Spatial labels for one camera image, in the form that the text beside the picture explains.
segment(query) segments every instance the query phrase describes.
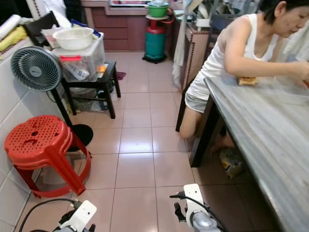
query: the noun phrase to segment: green bowl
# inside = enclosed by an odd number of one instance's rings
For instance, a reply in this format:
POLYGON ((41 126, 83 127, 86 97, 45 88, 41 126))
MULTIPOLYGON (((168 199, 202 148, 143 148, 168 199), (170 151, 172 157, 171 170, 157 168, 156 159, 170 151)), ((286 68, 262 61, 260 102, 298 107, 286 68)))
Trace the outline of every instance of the green bowl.
POLYGON ((164 4, 162 6, 155 6, 148 3, 149 14, 152 17, 164 17, 167 13, 169 4, 164 4))

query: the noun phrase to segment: woman's arm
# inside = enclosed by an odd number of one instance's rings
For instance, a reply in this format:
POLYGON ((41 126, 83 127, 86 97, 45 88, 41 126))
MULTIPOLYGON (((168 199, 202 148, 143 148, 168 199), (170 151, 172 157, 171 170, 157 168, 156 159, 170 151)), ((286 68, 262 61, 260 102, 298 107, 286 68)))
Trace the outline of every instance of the woman's arm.
POLYGON ((245 77, 275 75, 288 75, 303 79, 309 77, 309 64, 303 62, 275 63, 243 57, 250 33, 250 22, 244 17, 235 20, 229 26, 225 39, 225 70, 229 74, 245 77))

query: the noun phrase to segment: gray marble countertop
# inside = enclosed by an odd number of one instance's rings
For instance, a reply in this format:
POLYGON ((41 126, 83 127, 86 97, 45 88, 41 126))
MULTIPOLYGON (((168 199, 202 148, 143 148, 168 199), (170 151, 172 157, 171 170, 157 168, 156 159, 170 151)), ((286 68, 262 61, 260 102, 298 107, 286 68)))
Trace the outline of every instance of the gray marble countertop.
POLYGON ((254 87, 205 78, 237 146, 283 229, 309 231, 309 98, 284 95, 273 78, 254 87))

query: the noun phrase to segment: electric fan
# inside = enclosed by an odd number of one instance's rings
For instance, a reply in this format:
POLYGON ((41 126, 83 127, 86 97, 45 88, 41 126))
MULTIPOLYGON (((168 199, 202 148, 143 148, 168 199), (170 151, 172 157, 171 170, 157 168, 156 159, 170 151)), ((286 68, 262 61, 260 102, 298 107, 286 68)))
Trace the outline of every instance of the electric fan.
POLYGON ((51 91, 67 125, 84 145, 90 143, 93 138, 92 129, 83 124, 72 125, 56 90, 62 79, 62 66, 53 53, 38 46, 21 48, 13 54, 11 68, 15 78, 29 89, 42 92, 51 91))

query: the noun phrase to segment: woman's hand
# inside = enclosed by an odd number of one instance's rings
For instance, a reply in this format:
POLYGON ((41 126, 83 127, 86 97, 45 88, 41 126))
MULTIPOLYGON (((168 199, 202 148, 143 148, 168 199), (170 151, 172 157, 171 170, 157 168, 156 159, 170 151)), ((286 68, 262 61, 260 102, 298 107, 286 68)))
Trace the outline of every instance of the woman's hand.
POLYGON ((309 79, 309 62, 292 62, 291 63, 291 77, 296 81, 303 81, 309 79))

